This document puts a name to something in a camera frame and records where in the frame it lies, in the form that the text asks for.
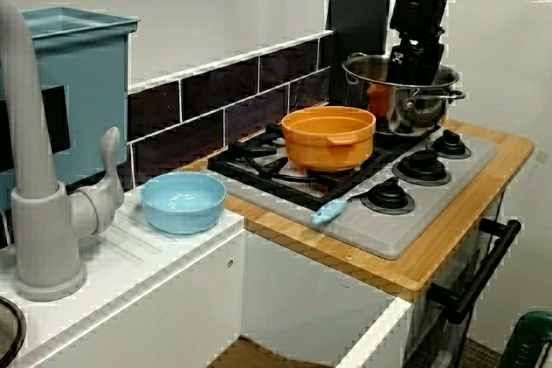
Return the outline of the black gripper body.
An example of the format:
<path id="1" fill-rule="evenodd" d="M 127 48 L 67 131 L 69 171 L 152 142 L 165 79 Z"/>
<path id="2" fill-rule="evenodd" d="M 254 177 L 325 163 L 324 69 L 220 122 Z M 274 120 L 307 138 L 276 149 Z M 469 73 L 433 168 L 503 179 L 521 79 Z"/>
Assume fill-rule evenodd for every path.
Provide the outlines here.
<path id="1" fill-rule="evenodd" d="M 431 84 L 443 52 L 444 45 L 439 41 L 414 43 L 401 40 L 392 47 L 386 81 L 392 84 Z"/>

